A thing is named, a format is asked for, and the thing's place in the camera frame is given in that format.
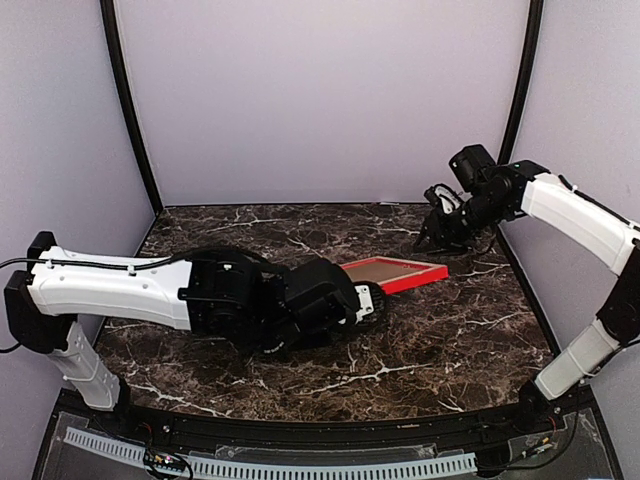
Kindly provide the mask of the red wooden picture frame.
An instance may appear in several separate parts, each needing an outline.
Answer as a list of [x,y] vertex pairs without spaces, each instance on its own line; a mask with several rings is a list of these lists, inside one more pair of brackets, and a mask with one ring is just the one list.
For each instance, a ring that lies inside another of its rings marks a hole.
[[376,283],[387,294],[393,295],[432,284],[449,277],[443,264],[375,256],[341,265],[353,282]]

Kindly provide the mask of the brown cardboard backing board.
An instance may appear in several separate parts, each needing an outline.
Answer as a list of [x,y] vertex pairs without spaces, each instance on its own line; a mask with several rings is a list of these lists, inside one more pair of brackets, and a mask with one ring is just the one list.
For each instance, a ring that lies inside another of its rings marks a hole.
[[341,268],[353,282],[371,281],[383,285],[430,272],[438,269],[438,266],[402,259],[371,257],[343,264]]

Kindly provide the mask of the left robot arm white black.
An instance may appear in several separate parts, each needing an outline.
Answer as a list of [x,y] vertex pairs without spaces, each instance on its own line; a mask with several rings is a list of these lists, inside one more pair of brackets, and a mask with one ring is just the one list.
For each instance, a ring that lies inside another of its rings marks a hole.
[[239,349],[278,355],[365,331],[386,315],[387,296],[317,257],[290,268],[234,246],[160,258],[82,254],[40,232],[22,258],[6,261],[9,331],[18,346],[51,359],[92,410],[120,436],[141,427],[126,381],[109,371],[79,317],[138,320]]

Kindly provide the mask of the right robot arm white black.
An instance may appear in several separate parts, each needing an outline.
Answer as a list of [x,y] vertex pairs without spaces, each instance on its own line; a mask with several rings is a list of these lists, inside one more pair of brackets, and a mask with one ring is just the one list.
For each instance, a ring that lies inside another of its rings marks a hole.
[[448,162],[457,184],[436,183],[414,243],[434,254],[464,253],[480,234],[505,226],[553,321],[562,350],[521,390],[510,413],[534,432],[549,405],[639,341],[639,224],[607,208],[563,175],[531,160],[496,162],[470,145]]

